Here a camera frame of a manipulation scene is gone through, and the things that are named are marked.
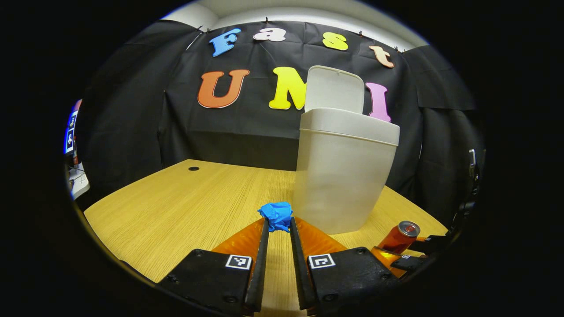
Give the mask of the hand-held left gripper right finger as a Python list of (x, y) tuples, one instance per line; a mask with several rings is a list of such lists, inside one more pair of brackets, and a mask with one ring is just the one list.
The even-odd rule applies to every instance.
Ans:
[(290, 223), (298, 300), (308, 315), (364, 315), (400, 279), (366, 247), (348, 248), (306, 221)]

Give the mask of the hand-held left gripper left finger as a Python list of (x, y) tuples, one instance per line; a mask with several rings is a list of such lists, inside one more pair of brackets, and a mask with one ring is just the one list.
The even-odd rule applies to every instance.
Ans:
[(268, 240), (269, 221), (260, 218), (210, 251), (190, 251), (158, 284), (223, 315), (254, 315), (261, 311)]

